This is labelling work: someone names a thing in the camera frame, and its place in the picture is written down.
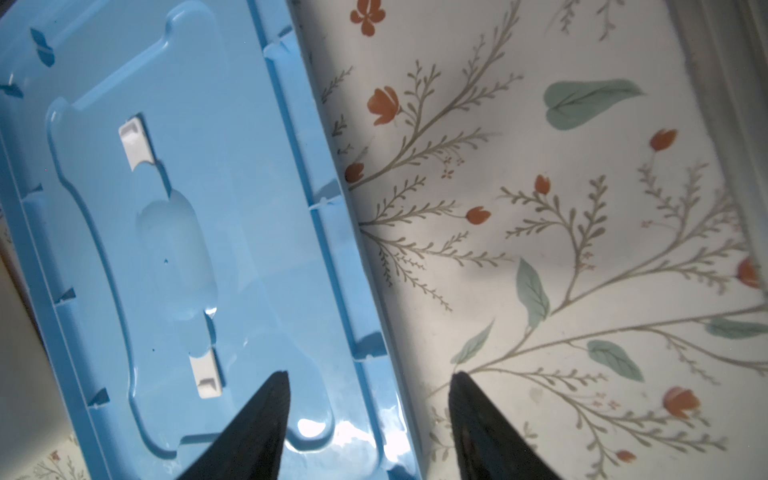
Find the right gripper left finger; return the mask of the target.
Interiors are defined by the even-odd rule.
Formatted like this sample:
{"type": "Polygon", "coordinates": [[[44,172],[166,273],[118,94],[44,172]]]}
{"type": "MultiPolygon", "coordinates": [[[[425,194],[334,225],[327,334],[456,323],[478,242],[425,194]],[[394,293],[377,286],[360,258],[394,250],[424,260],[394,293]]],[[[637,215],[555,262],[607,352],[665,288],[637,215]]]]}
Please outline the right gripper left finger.
{"type": "Polygon", "coordinates": [[[290,401],[288,373],[273,373],[179,479],[276,479],[285,443],[290,401]]]}

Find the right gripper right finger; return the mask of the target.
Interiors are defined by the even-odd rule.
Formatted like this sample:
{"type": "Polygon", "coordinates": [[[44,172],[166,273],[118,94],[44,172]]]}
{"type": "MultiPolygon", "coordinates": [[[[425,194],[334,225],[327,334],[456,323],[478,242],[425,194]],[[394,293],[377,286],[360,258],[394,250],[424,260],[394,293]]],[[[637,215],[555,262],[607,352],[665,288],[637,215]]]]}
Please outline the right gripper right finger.
{"type": "Polygon", "coordinates": [[[448,408],[462,479],[559,479],[468,373],[452,376],[448,408]]]}

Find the blue plastic bin lid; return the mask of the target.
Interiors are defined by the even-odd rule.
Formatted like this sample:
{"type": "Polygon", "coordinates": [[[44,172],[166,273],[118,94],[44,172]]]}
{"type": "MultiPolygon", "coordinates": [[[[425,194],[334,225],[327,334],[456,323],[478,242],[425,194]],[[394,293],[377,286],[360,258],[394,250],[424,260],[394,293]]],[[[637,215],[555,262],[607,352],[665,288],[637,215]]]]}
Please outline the blue plastic bin lid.
{"type": "Polygon", "coordinates": [[[95,479],[176,479],[276,371],[283,479],[418,479],[285,1],[16,1],[1,204],[95,479]]]}

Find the white plastic storage bin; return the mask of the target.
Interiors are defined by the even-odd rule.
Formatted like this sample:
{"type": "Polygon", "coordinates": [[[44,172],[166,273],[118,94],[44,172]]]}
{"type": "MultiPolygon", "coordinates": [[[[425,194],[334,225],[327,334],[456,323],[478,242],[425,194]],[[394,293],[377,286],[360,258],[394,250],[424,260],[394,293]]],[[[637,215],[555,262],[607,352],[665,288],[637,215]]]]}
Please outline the white plastic storage bin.
{"type": "Polygon", "coordinates": [[[1,477],[14,479],[72,433],[47,354],[1,267],[1,477]]]}

